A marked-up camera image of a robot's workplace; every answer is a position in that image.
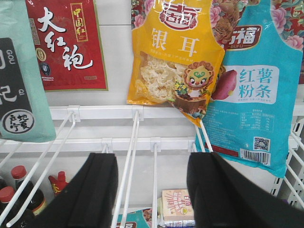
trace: sweet potato illustration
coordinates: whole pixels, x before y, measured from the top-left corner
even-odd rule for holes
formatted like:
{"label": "sweet potato illustration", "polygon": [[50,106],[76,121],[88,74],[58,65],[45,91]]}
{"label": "sweet potato illustration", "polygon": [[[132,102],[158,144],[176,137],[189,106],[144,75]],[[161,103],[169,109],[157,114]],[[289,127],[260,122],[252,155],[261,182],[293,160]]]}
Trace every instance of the sweet potato illustration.
{"label": "sweet potato illustration", "polygon": [[218,79],[216,90],[212,94],[213,100],[224,100],[226,99],[236,88],[237,84],[237,72],[230,70],[222,74]]}

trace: red bottle cap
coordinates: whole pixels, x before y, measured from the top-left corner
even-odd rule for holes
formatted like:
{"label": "red bottle cap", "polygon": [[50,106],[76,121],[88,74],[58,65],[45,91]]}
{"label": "red bottle cap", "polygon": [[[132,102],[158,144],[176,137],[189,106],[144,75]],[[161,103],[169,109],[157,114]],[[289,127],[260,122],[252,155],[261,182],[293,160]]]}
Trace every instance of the red bottle cap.
{"label": "red bottle cap", "polygon": [[66,182],[66,173],[64,171],[58,173],[58,181]]}
{"label": "red bottle cap", "polygon": [[15,194],[15,190],[12,186],[7,186],[0,190],[0,201],[2,203],[10,202],[11,198],[13,198]]}
{"label": "red bottle cap", "polygon": [[11,175],[15,180],[19,180],[27,174],[27,171],[23,165],[16,166],[11,170]]}

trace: brand logo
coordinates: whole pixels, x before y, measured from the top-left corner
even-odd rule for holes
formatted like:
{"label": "brand logo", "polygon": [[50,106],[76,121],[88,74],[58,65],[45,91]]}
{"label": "brand logo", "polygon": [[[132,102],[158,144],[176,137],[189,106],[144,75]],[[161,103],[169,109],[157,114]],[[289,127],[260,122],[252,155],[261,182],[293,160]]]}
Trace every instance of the brand logo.
{"label": "brand logo", "polygon": [[230,50],[253,48],[259,42],[261,33],[260,25],[236,26],[226,48]]}
{"label": "brand logo", "polygon": [[198,24],[199,12],[201,12],[201,8],[164,2],[160,13],[160,21],[174,30],[193,29]]}
{"label": "brand logo", "polygon": [[36,55],[37,55],[37,58],[42,62],[44,62],[47,59],[47,55],[46,55],[45,51],[39,47],[36,48]]}
{"label": "brand logo", "polygon": [[30,131],[34,126],[34,115],[28,110],[15,109],[2,118],[3,128],[10,133],[20,134]]}
{"label": "brand logo", "polygon": [[0,50],[0,70],[5,68],[5,61],[2,50]]}

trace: yellow snow fungus bag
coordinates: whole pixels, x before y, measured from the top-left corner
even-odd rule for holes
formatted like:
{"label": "yellow snow fungus bag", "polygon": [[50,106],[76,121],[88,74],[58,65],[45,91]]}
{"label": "yellow snow fungus bag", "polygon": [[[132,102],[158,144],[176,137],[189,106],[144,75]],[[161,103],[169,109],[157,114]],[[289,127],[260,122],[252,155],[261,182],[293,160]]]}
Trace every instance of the yellow snow fungus bag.
{"label": "yellow snow fungus bag", "polygon": [[132,0],[133,73],[127,103],[169,101],[193,123],[211,92],[246,1]]}

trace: barcode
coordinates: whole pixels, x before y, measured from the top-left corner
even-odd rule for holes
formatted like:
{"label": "barcode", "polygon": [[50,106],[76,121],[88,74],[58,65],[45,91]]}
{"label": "barcode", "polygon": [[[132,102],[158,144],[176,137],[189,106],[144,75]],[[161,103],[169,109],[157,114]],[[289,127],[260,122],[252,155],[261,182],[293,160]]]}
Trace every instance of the barcode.
{"label": "barcode", "polygon": [[240,149],[240,157],[242,159],[262,163],[263,165],[270,165],[271,154],[261,151],[257,152]]}

